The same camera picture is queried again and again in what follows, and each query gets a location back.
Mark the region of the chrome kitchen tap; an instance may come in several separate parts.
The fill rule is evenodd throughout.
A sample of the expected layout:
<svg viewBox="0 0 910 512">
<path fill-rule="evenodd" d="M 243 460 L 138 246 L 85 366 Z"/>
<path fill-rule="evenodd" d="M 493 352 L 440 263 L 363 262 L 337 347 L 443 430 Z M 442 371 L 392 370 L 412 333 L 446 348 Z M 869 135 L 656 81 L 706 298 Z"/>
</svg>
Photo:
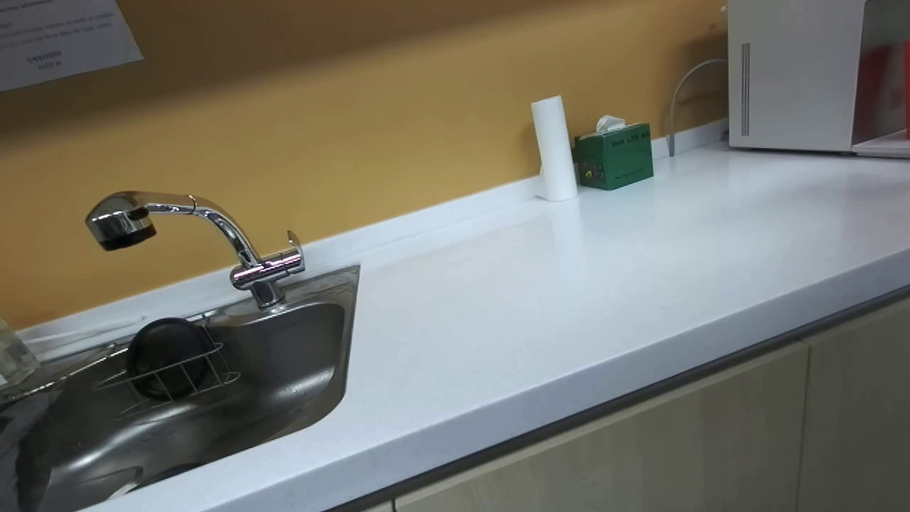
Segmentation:
<svg viewBox="0 0 910 512">
<path fill-rule="evenodd" d="M 215 226 L 236 253 L 238 266 L 230 273 L 231 285 L 250 292 L 262 310 L 279 304 L 285 294 L 277 282 L 305 271 L 300 242 L 287 231 L 285 252 L 260 255 L 240 224 L 213 201 L 191 194 L 121 191 L 98 202 L 85 217 L 95 240 L 107 252 L 136 246 L 157 234 L 152 215 L 202 218 Z"/>
</svg>

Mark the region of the white water dispenser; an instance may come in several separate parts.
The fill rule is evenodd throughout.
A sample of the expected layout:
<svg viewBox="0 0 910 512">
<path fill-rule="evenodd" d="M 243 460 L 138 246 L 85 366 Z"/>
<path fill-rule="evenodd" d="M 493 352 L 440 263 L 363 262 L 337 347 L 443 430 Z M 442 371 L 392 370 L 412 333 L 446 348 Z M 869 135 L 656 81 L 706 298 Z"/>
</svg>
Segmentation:
<svg viewBox="0 0 910 512">
<path fill-rule="evenodd" d="M 730 144 L 910 159 L 910 0 L 728 0 Z"/>
</svg>

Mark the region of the white paper towel roll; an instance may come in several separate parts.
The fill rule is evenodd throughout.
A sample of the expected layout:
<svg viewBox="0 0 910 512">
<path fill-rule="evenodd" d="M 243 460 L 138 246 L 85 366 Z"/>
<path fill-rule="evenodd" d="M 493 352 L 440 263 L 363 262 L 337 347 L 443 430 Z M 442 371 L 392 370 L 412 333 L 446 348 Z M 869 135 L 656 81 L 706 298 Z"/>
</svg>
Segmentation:
<svg viewBox="0 0 910 512">
<path fill-rule="evenodd" d="M 552 202 L 572 200 L 578 185 L 562 97 L 532 103 L 532 120 L 540 155 L 537 195 Z"/>
</svg>

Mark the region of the green tissue box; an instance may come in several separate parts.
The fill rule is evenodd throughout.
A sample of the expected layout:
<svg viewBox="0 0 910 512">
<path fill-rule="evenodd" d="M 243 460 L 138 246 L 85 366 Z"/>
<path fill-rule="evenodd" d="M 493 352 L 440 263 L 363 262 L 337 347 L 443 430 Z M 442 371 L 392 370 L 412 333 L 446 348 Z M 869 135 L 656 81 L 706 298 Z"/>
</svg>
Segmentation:
<svg viewBox="0 0 910 512">
<path fill-rule="evenodd" d="M 573 139 L 572 155 L 583 187 L 613 191 L 653 178 L 649 123 L 604 116 L 594 131 Z"/>
</svg>

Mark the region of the stainless steel sink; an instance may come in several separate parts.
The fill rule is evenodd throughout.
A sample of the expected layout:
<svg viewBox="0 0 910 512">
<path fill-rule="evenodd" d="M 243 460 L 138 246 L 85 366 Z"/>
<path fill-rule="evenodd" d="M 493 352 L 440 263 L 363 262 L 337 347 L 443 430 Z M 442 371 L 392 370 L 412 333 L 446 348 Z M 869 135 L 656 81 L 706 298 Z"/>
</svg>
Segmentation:
<svg viewBox="0 0 910 512">
<path fill-rule="evenodd" d="M 240 379 L 176 404 L 120 416 L 134 398 L 93 385 L 121 369 L 133 336 L 51 360 L 0 407 L 59 391 L 48 414 L 53 463 L 39 512 L 77 512 L 295 433 L 344 396 L 360 267 L 284 289 L 267 310 L 245 299 L 188 318 L 209 320 Z"/>
</svg>

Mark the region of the wooden cabinet door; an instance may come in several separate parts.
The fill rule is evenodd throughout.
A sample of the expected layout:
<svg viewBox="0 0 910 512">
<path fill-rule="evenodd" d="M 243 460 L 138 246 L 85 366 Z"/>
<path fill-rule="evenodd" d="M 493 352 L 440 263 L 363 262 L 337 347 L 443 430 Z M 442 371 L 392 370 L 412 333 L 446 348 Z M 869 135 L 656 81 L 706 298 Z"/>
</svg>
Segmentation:
<svg viewBox="0 0 910 512">
<path fill-rule="evenodd" d="M 910 512 L 910 298 L 805 342 L 798 512 Z"/>
<path fill-rule="evenodd" d="M 808 347 L 764 354 L 395 499 L 395 512 L 794 512 Z"/>
</svg>

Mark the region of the black round sink stopper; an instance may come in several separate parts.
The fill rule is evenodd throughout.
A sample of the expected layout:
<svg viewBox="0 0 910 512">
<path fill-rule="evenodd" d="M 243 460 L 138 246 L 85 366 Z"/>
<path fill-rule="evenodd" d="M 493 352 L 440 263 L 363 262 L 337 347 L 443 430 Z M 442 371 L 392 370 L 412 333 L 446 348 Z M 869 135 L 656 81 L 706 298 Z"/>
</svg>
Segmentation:
<svg viewBox="0 0 910 512">
<path fill-rule="evenodd" d="M 144 398 L 187 398 L 207 378 L 209 365 L 204 354 L 214 348 L 203 327 L 185 319 L 163 318 L 134 335 L 124 367 Z"/>
</svg>

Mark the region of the clear plastic bottle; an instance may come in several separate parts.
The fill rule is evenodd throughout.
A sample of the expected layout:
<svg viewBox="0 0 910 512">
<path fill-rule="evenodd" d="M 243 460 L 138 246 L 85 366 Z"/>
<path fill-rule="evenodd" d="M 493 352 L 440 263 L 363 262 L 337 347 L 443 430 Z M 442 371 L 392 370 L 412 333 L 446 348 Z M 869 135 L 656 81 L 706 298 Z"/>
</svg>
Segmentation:
<svg viewBox="0 0 910 512">
<path fill-rule="evenodd" d="M 0 389 L 20 385 L 41 363 L 3 318 L 0 318 Z"/>
</svg>

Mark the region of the white paper notice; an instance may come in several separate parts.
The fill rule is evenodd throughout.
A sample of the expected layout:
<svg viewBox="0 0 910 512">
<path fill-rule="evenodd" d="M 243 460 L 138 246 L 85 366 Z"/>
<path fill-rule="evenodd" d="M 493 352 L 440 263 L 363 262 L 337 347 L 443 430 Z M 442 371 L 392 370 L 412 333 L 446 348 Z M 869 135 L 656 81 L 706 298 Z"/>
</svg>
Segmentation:
<svg viewBox="0 0 910 512">
<path fill-rule="evenodd" d="M 0 92 L 143 58 L 117 0 L 0 0 Z"/>
</svg>

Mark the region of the grey cloth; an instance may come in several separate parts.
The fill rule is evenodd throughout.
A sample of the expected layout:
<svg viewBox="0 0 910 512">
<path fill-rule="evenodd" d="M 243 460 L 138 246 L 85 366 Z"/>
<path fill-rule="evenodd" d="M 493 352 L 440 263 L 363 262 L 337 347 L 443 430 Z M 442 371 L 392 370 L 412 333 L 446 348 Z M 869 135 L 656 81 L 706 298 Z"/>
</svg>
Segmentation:
<svg viewBox="0 0 910 512">
<path fill-rule="evenodd" d="M 60 392 L 0 407 L 0 512 L 39 512 L 50 482 L 48 414 Z"/>
</svg>

